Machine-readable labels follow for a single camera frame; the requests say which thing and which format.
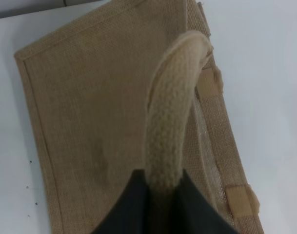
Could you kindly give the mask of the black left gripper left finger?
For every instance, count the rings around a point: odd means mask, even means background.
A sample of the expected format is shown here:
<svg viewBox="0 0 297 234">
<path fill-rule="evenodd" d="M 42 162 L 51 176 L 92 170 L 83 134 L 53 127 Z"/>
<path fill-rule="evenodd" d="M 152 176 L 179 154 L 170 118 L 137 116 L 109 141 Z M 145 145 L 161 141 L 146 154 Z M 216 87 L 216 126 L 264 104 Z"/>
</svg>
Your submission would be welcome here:
<svg viewBox="0 0 297 234">
<path fill-rule="evenodd" d="M 134 170 L 109 214 L 92 231 L 94 234 L 147 234 L 149 189 L 144 170 Z"/>
</svg>

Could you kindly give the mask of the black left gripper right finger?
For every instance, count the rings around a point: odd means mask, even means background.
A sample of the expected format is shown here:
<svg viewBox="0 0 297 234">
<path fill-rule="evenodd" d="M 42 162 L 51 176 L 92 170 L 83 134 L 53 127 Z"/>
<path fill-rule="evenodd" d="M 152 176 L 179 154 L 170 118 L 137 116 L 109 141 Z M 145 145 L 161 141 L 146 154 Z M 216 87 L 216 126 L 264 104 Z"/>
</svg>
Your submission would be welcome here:
<svg viewBox="0 0 297 234">
<path fill-rule="evenodd" d="M 171 234 L 237 234 L 207 202 L 184 171 L 169 214 Z"/>
</svg>

